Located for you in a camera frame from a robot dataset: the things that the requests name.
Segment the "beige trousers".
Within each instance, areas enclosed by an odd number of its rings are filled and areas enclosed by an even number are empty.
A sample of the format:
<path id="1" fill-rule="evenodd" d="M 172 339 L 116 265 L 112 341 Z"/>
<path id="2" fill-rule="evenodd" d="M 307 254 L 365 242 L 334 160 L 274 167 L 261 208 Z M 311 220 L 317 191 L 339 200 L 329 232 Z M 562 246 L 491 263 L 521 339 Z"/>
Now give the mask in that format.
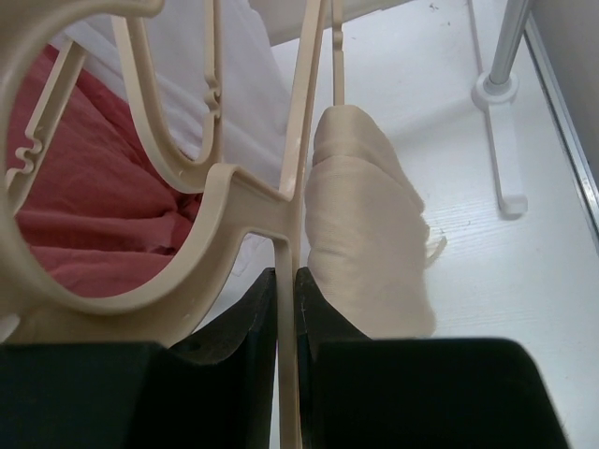
<path id="1" fill-rule="evenodd" d="M 446 247 L 373 118 L 327 108 L 305 185 L 307 265 L 325 299 L 366 336 L 431 336 L 425 271 Z"/>

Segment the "beige hanger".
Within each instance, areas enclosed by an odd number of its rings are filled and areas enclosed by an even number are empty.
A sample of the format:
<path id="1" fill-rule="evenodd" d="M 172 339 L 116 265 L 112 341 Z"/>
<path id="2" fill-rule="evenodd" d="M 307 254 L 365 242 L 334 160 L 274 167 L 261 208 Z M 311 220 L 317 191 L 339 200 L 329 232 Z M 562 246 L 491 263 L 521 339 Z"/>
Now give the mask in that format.
<path id="1" fill-rule="evenodd" d="M 294 283 L 299 268 L 303 184 L 314 95 L 325 28 L 332 35 L 333 91 L 343 99 L 343 4 L 310 1 L 299 39 L 285 154 L 277 187 L 222 160 L 222 52 L 220 158 L 199 193 L 202 202 L 183 247 L 154 278 L 130 292 L 91 299 L 57 283 L 28 250 L 7 198 L 1 171 L 1 315 L 17 318 L 9 340 L 154 340 L 166 345 L 190 335 L 222 291 L 243 238 L 257 234 L 274 246 L 280 443 L 302 445 Z"/>
<path id="2" fill-rule="evenodd" d="M 10 116 L 11 102 L 28 66 L 54 34 L 73 22 L 106 13 L 123 69 L 124 85 L 139 139 L 156 171 L 183 193 L 203 190 L 210 167 L 220 158 L 221 51 L 220 4 L 204 4 L 205 102 L 209 111 L 203 125 L 203 154 L 188 160 L 176 147 L 166 125 L 144 20 L 156 16 L 161 1 L 4 1 L 1 4 L 1 120 Z M 60 51 L 50 79 L 43 88 L 25 135 L 30 148 L 16 155 L 22 166 L 7 172 L 5 194 L 15 208 L 27 198 L 34 179 L 66 108 L 86 57 L 74 42 Z"/>

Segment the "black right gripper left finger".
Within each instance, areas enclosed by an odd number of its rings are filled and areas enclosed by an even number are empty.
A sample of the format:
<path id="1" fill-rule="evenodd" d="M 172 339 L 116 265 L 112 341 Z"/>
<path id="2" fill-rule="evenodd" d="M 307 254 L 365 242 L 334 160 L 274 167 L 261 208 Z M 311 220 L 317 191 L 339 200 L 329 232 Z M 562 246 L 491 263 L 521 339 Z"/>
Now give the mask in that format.
<path id="1" fill-rule="evenodd" d="M 265 448 L 276 279 L 179 343 L 5 345 L 5 448 Z"/>

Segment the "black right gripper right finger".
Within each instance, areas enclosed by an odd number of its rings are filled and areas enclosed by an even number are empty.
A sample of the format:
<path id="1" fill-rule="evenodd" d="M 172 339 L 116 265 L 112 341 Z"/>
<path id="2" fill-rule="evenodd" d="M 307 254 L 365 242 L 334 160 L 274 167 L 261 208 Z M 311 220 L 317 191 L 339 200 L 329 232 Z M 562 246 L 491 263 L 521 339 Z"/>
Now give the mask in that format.
<path id="1" fill-rule="evenodd" d="M 307 448 L 564 448 L 533 359 L 513 340 L 373 340 L 298 271 L 295 308 Z"/>

